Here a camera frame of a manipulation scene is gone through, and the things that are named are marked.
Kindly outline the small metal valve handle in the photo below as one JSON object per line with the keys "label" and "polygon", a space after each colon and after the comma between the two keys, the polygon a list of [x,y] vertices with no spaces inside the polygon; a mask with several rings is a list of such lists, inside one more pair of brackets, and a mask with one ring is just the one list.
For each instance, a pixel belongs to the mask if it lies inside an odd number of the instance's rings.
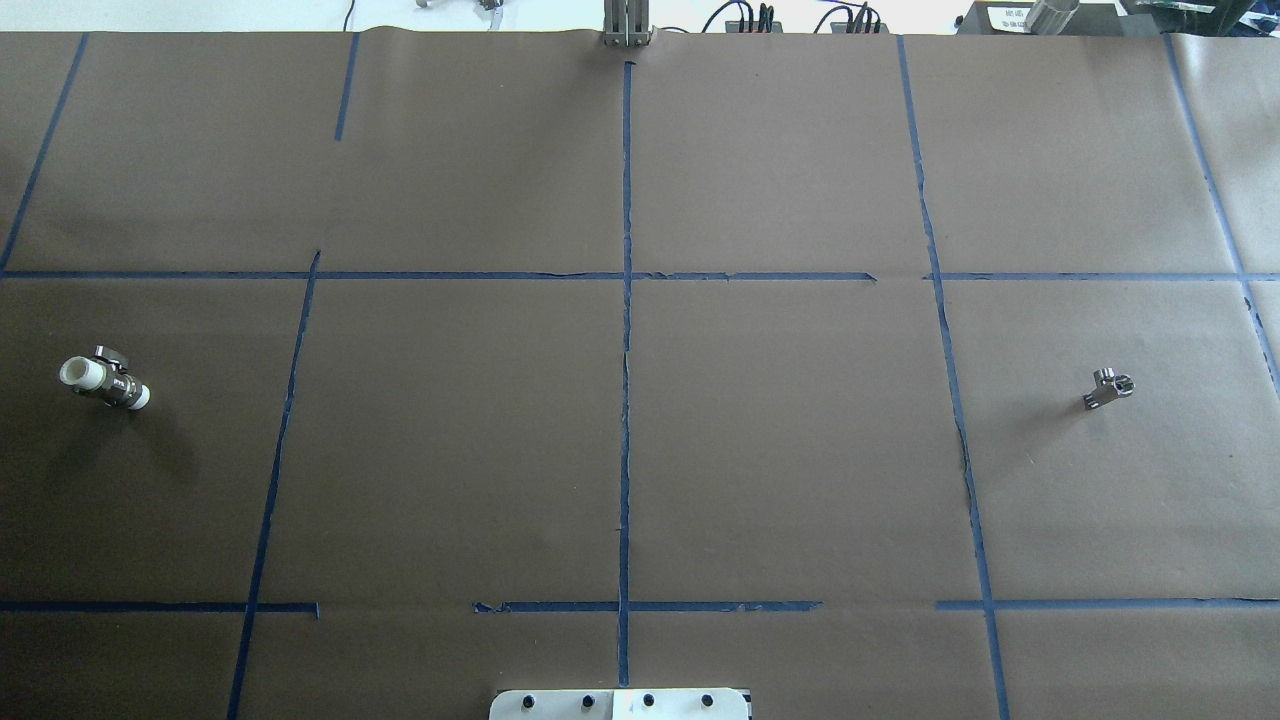
{"label": "small metal valve handle", "polygon": [[1135,382],[1128,374],[1105,366],[1093,370],[1093,388],[1082,396],[1087,410],[1096,410],[1120,398],[1128,398],[1135,392]]}

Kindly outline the metal valve with white ends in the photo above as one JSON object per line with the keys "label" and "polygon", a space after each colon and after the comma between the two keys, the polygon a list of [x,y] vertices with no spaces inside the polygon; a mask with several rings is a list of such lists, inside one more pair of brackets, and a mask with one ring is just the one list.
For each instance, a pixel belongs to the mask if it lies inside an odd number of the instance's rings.
{"label": "metal valve with white ends", "polygon": [[95,345],[91,355],[67,359],[58,379],[74,395],[97,398],[109,407],[136,413],[150,404],[150,388],[131,370],[131,360],[105,345]]}

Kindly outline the brown paper table cover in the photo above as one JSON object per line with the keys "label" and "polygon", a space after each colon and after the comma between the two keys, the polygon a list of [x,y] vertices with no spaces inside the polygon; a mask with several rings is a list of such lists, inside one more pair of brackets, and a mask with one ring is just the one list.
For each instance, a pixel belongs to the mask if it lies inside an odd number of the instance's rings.
{"label": "brown paper table cover", "polygon": [[677,687],[1277,716],[1276,41],[3,35],[5,719]]}

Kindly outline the black box with metal cylinder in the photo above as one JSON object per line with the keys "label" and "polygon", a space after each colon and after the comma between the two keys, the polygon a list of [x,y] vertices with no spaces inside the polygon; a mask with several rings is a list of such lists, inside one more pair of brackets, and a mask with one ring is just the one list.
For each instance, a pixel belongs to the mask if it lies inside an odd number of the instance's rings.
{"label": "black box with metal cylinder", "polygon": [[956,35],[1123,36],[1112,1],[973,1],[955,23]]}

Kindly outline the aluminium frame post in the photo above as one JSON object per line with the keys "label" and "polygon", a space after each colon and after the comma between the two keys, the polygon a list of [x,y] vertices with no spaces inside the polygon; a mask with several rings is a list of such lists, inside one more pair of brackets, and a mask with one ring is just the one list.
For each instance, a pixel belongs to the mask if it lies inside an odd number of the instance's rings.
{"label": "aluminium frame post", "polygon": [[649,0],[604,0],[602,42],[607,47],[645,47],[652,42]]}

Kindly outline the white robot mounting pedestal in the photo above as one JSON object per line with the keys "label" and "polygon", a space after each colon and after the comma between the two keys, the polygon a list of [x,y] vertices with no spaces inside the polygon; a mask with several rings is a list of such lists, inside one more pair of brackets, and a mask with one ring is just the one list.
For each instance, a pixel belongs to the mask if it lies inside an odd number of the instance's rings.
{"label": "white robot mounting pedestal", "polygon": [[503,691],[489,719],[753,719],[750,693],[728,687]]}

